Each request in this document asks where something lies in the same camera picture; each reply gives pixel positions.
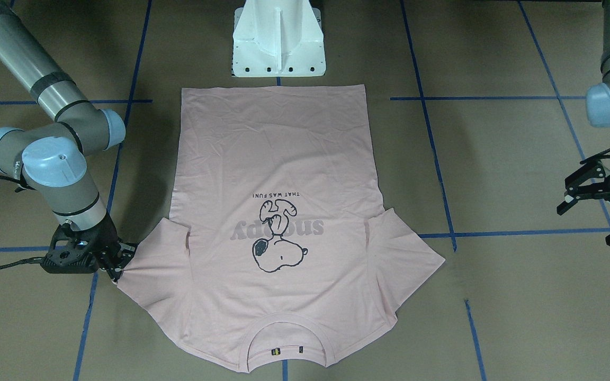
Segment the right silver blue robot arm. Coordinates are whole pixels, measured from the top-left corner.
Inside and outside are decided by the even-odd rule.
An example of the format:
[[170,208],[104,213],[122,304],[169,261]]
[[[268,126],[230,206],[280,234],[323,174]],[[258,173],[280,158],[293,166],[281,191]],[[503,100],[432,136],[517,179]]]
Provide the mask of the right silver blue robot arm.
[[32,130],[0,128],[0,177],[39,192],[58,221],[46,255],[15,264],[51,274],[103,270],[118,282],[137,246],[119,238],[86,157],[121,144],[125,123],[115,111],[95,108],[2,1],[0,61],[53,120]]

